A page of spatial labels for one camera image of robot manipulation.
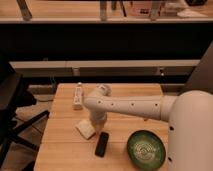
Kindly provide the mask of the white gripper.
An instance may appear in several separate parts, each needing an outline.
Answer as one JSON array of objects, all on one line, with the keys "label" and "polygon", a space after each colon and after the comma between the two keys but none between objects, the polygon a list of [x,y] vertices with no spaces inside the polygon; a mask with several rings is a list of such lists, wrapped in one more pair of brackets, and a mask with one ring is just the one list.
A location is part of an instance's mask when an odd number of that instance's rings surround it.
[{"label": "white gripper", "polygon": [[107,121],[107,113],[106,112],[91,112],[89,115],[89,120],[94,127],[97,134],[99,134],[106,121]]}]

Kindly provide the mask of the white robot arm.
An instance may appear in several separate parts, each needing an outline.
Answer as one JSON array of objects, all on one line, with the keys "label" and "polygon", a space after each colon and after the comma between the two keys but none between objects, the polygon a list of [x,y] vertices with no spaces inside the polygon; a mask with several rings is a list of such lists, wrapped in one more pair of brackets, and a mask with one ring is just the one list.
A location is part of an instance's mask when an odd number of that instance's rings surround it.
[{"label": "white robot arm", "polygon": [[168,171],[213,171],[213,94],[200,90],[179,96],[110,96],[108,85],[96,86],[85,98],[94,124],[108,112],[168,123]]}]

